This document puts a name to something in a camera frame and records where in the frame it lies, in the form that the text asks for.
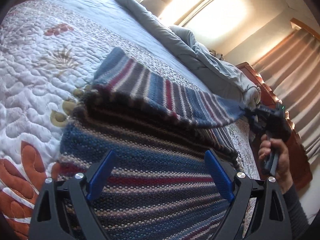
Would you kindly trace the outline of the right forearm dark sleeve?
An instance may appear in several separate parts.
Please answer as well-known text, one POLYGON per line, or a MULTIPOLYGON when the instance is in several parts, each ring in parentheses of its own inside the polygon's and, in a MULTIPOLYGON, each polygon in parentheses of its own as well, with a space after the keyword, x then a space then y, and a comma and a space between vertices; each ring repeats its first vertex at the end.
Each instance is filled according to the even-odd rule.
POLYGON ((292 239, 301 239, 304 233, 306 233, 309 223, 294 184, 283 194, 283 197, 289 213, 292 239))

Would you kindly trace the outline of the person's right hand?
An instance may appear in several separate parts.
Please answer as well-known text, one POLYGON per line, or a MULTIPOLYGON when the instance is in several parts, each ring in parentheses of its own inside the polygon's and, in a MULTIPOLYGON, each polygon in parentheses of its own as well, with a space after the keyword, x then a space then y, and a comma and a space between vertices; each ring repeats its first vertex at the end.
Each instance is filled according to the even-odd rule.
POLYGON ((263 164, 264 159, 269 157, 272 148, 279 153, 276 180, 278 181, 282 194, 285 194, 293 185, 293 179, 290 172, 289 150, 285 143, 281 139, 268 139, 267 135, 264 134, 261 137, 261 144, 258 151, 259 164, 263 164))

